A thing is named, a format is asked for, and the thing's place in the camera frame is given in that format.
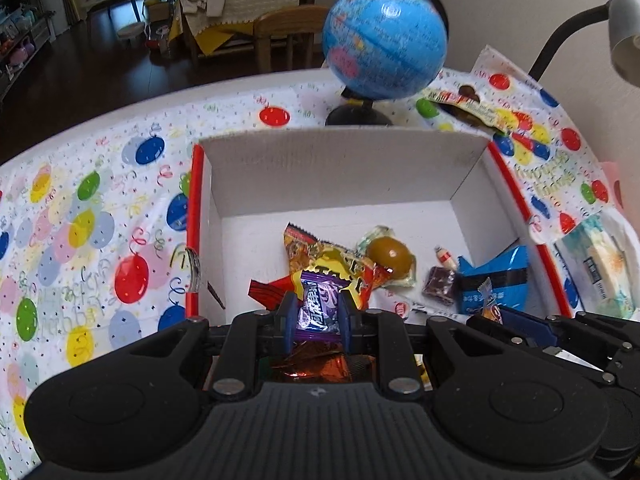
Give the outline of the purple candy packet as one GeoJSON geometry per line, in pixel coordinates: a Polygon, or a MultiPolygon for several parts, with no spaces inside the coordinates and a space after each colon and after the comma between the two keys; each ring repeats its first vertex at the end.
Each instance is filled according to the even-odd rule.
{"type": "Polygon", "coordinates": [[[339,276],[303,271],[300,274],[303,297],[297,313],[295,340],[340,342],[338,297],[348,289],[349,280],[339,276]]]}

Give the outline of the brown foil snack bag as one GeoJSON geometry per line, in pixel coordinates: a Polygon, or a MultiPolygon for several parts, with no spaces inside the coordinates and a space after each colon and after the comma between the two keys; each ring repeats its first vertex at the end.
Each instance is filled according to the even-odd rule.
{"type": "Polygon", "coordinates": [[[373,378],[375,358],[348,354],[338,342],[303,341],[288,356],[265,358],[260,363],[265,380],[300,384],[349,384],[373,378]]]}

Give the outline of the red yellow chip bag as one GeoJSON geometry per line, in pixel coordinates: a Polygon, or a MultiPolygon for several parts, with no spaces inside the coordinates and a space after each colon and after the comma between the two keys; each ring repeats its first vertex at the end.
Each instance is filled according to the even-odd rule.
{"type": "Polygon", "coordinates": [[[290,274],[270,283],[251,281],[248,296],[267,310],[276,310],[287,292],[303,298],[303,278],[311,275],[336,278],[352,294],[355,306],[366,310],[376,288],[390,279],[390,271],[353,249],[319,240],[289,223],[283,233],[290,274]]]}

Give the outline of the blue cookie packet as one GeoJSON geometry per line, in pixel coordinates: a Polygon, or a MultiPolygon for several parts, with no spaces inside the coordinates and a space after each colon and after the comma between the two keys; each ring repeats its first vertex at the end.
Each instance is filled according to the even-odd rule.
{"type": "Polygon", "coordinates": [[[456,278],[458,311],[473,314],[483,307],[485,283],[499,306],[524,311],[528,295],[528,251],[515,246],[481,266],[458,258],[456,278]]]}

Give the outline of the braised egg clear packet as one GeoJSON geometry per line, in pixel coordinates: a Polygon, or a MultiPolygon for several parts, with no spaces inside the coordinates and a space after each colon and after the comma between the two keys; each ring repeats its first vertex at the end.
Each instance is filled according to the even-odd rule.
{"type": "Polygon", "coordinates": [[[409,288],[416,284],[416,257],[388,226],[375,226],[355,249],[378,267],[378,286],[409,288]]]}

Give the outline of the dark plum candy packet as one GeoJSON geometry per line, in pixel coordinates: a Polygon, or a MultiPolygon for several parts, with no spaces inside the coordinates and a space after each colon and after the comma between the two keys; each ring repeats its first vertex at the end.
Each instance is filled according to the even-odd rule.
{"type": "Polygon", "coordinates": [[[456,303],[457,273],[443,266],[432,266],[422,288],[425,297],[452,306],[456,303]]]}

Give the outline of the sausage stick snack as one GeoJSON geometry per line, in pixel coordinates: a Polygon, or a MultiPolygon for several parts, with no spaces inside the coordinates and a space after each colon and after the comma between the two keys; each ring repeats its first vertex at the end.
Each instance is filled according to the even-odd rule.
{"type": "Polygon", "coordinates": [[[443,268],[457,272],[459,269],[458,260],[454,258],[446,248],[436,246],[434,251],[438,262],[443,268]]]}

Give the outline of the small orange snack packet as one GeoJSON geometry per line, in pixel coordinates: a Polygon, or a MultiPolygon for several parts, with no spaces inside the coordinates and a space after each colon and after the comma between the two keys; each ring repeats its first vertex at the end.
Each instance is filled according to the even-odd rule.
{"type": "Polygon", "coordinates": [[[482,284],[480,284],[480,287],[477,290],[480,293],[480,296],[482,296],[483,298],[482,310],[480,310],[480,314],[482,315],[482,317],[487,318],[489,321],[501,324],[501,310],[497,304],[496,295],[494,293],[494,289],[492,288],[490,278],[486,278],[486,280],[482,284]]]}

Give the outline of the white silver snack bag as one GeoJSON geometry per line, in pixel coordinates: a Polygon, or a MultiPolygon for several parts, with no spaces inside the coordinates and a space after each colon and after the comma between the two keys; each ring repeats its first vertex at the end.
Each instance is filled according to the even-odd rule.
{"type": "Polygon", "coordinates": [[[370,309],[384,310],[397,314],[405,323],[424,324],[427,318],[441,316],[465,324],[469,315],[458,313],[452,307],[439,306],[434,302],[416,301],[407,296],[378,288],[371,292],[368,306],[370,309]]]}

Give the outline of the tissue pack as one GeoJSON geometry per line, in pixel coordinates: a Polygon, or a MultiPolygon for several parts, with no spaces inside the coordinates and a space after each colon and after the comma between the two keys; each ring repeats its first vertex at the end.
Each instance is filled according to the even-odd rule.
{"type": "Polygon", "coordinates": [[[555,243],[585,311],[639,318],[639,237],[615,208],[582,220],[555,243]]]}

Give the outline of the red cardboard box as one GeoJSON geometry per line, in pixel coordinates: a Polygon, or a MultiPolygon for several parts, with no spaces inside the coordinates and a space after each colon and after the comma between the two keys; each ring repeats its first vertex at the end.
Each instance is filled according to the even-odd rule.
{"type": "Polygon", "coordinates": [[[283,358],[305,337],[326,337],[368,354],[382,396],[424,393],[417,356],[428,356],[458,322],[410,328],[372,304],[401,288],[390,266],[370,259],[371,240],[404,244],[412,275],[434,248],[466,249],[502,239],[502,209],[484,190],[475,209],[457,192],[484,150],[475,136],[391,128],[329,127],[213,136],[194,148],[188,241],[200,260],[198,314],[228,322],[213,374],[230,398],[258,386],[266,353],[283,358]]]}

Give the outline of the blue desk globe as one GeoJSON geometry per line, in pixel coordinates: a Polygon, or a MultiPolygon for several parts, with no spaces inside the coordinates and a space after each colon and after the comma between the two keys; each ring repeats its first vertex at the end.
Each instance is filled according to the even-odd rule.
{"type": "Polygon", "coordinates": [[[439,0],[337,0],[322,28],[326,65],[348,102],[328,126],[389,126],[373,107],[427,87],[444,66],[448,21],[439,0]]]}

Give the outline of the wooden dining chair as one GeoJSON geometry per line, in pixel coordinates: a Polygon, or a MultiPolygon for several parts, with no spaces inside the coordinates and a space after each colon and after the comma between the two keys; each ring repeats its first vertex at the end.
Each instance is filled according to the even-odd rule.
{"type": "Polygon", "coordinates": [[[304,48],[304,69],[309,70],[314,62],[314,38],[320,35],[328,17],[329,9],[316,4],[289,6],[262,14],[253,23],[253,38],[258,72],[272,72],[271,50],[273,40],[283,40],[286,47],[285,66],[294,70],[295,40],[304,48]]]}

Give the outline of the small round stool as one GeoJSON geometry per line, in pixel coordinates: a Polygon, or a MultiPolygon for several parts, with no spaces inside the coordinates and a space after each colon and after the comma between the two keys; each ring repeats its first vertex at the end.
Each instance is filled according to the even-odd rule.
{"type": "Polygon", "coordinates": [[[117,31],[118,40],[130,48],[134,44],[140,44],[145,40],[145,24],[143,22],[130,23],[117,31]]]}

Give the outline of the tv cabinet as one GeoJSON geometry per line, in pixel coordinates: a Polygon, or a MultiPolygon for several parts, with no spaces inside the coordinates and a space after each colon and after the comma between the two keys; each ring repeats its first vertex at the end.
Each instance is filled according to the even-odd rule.
{"type": "Polygon", "coordinates": [[[50,18],[18,9],[1,20],[1,101],[38,54],[55,38],[50,18]]]}

